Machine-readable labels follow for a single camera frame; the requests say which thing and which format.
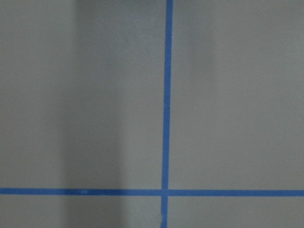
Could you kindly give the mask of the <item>blue tape vertical line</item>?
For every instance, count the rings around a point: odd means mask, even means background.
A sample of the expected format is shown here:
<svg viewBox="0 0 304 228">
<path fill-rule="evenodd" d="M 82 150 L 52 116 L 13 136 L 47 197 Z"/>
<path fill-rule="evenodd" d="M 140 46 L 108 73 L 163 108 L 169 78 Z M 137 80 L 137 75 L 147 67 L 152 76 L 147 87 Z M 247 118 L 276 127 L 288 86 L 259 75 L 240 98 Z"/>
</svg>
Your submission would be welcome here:
<svg viewBox="0 0 304 228">
<path fill-rule="evenodd" d="M 166 1 L 164 91 L 163 91 L 163 136 L 161 171 L 161 227 L 168 226 L 169 155 L 171 117 L 171 50 L 172 50 L 173 1 Z"/>
</svg>

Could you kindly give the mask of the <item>blue tape horizontal line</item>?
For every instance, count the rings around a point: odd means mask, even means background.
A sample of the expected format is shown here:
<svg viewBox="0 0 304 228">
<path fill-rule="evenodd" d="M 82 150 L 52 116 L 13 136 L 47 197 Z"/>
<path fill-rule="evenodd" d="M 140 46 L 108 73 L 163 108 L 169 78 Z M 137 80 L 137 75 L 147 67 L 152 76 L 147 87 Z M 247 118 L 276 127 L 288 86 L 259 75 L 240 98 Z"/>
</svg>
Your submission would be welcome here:
<svg viewBox="0 0 304 228">
<path fill-rule="evenodd" d="M 149 190 L 1 188 L 3 195 L 164 196 L 164 197 L 302 197 L 303 190 Z"/>
</svg>

